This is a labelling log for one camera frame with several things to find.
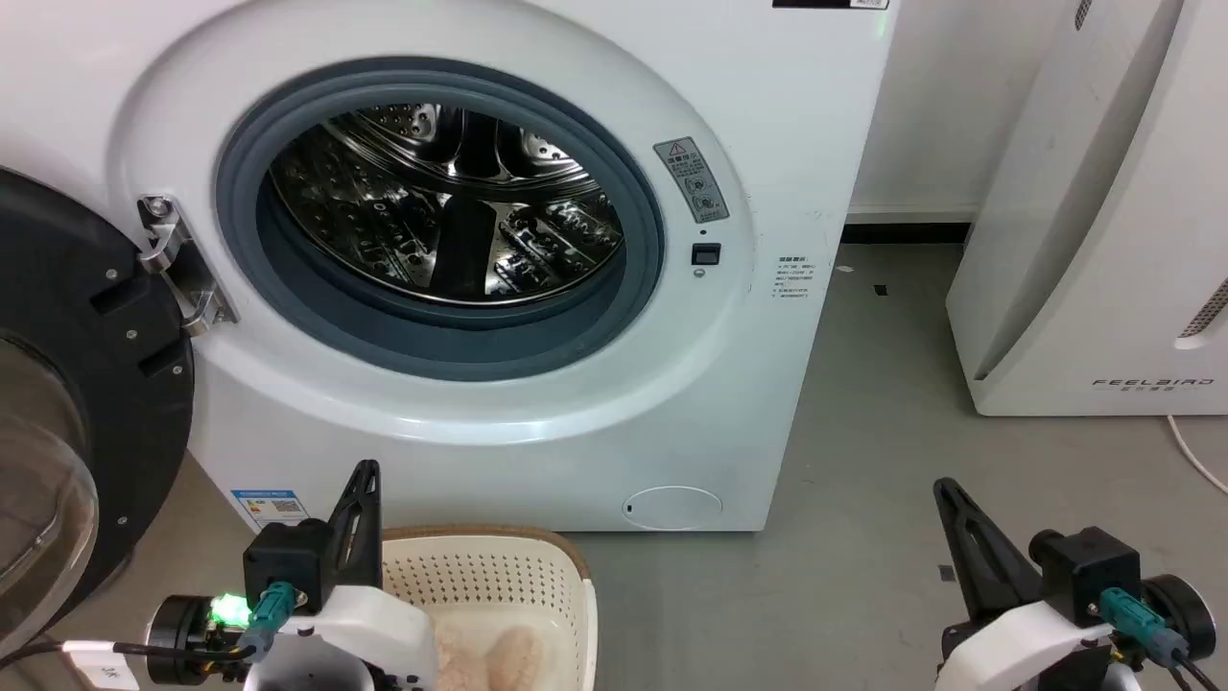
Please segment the white air purifier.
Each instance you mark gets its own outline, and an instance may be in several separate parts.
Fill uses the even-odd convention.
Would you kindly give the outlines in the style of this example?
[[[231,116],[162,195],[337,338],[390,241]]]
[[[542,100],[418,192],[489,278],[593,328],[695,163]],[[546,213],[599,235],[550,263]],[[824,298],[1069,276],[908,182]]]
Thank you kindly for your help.
[[[1228,0],[1070,0],[946,298],[987,417],[1228,416]]]

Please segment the grey rubber door gasket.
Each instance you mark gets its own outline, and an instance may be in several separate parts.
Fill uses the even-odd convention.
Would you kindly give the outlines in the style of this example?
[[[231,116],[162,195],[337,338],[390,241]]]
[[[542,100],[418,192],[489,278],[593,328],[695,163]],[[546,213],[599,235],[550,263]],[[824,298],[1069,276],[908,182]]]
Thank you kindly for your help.
[[[316,124],[391,104],[457,106],[553,141],[604,188],[623,223],[623,258],[586,288],[486,309],[408,299],[338,266],[298,234],[266,171]],[[659,204],[626,145],[539,83],[475,64],[379,56],[295,76],[233,128],[215,180],[228,253],[271,311],[329,349],[408,376],[512,380],[573,366],[632,326],[663,271]]]

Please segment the blue energy label sticker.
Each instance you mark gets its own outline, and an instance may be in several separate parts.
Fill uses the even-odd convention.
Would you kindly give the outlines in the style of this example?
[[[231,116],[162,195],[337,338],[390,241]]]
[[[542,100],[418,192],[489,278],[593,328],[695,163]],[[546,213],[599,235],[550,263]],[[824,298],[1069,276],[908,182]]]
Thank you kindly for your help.
[[[255,531],[273,524],[293,527],[309,517],[293,490],[232,488],[228,493]]]

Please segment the small printed text sticker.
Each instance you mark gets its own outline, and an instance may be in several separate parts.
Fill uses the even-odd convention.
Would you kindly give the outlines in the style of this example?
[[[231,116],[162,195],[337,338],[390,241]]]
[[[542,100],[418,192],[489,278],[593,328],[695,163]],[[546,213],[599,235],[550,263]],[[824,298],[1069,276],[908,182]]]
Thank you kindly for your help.
[[[772,270],[772,298],[807,298],[815,284],[815,261],[803,255],[782,255]]]

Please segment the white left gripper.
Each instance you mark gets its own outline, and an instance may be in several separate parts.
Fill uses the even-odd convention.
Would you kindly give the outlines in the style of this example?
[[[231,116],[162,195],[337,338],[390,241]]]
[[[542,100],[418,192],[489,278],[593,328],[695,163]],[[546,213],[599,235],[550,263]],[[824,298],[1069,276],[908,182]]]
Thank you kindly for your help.
[[[437,691],[438,652],[424,609],[383,587],[381,468],[352,468],[328,524],[324,608],[293,615],[251,665],[243,691]]]

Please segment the stainless steel washing machine drum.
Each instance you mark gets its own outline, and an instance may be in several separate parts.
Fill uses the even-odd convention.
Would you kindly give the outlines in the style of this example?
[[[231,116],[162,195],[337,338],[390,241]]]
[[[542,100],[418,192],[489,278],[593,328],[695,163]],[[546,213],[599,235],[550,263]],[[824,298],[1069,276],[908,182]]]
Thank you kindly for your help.
[[[445,104],[316,124],[266,171],[298,234],[408,299],[517,307],[586,288],[626,238],[604,188],[513,122]]]

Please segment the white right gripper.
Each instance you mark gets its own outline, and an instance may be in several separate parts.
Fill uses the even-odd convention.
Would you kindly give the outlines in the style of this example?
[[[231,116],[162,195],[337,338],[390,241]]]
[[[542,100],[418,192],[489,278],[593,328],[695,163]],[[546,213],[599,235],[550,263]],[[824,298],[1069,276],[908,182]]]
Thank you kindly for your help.
[[[955,477],[935,481],[933,495],[968,621],[986,625],[1000,617],[952,650],[939,669],[938,691],[1013,691],[1083,639],[1110,635],[1110,623],[1079,627],[1040,601],[1041,576],[1032,561]]]

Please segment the white front-load washing machine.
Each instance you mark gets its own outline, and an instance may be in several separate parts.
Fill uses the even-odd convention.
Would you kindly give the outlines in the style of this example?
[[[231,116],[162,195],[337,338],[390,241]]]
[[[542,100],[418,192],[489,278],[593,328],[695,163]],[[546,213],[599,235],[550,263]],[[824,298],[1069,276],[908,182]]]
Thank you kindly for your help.
[[[698,531],[759,531],[899,6],[0,0],[0,169],[106,218],[138,261],[151,248],[139,198],[179,203],[239,315],[185,333],[196,384],[184,457],[238,514],[232,488],[289,488],[324,519],[351,468],[373,459],[387,528],[645,531],[623,515],[628,497],[685,486],[723,504]],[[623,336],[542,376],[435,380],[329,349],[257,295],[219,230],[223,146],[290,79],[379,56],[539,83],[626,145],[667,244]],[[809,297],[772,298],[782,255],[815,261]]]

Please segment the round white filter cover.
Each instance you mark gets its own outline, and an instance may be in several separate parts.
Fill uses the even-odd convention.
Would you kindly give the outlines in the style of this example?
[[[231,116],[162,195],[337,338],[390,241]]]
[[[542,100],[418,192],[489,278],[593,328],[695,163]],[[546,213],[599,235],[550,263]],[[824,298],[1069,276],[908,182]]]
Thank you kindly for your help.
[[[642,488],[623,503],[626,520],[646,531],[709,530],[722,509],[717,495],[685,486]]]

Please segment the metal washing machine door hinge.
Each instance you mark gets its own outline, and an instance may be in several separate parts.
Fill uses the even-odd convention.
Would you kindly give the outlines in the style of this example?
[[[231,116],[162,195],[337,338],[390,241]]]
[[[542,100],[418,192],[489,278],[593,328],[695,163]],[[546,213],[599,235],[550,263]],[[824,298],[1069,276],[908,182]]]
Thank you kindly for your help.
[[[219,324],[237,324],[239,315],[212,275],[176,198],[145,194],[136,205],[151,245],[139,255],[139,263],[171,288],[181,311],[181,331],[200,338]]]

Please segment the black washer door with glass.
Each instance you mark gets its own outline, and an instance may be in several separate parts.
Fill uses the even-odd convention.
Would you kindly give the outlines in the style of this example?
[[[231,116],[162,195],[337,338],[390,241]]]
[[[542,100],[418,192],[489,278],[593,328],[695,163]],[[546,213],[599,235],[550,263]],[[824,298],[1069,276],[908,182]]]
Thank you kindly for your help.
[[[86,600],[178,476],[194,357],[119,230],[0,169],[0,657]]]

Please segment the cream perforated laundry basket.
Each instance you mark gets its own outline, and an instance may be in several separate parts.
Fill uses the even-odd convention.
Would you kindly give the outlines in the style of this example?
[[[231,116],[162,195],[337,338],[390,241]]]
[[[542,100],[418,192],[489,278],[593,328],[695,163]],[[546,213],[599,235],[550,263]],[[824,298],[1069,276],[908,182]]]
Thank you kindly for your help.
[[[496,525],[386,530],[383,585],[483,649],[508,627],[530,627],[545,646],[533,691],[596,691],[596,583],[566,538]]]

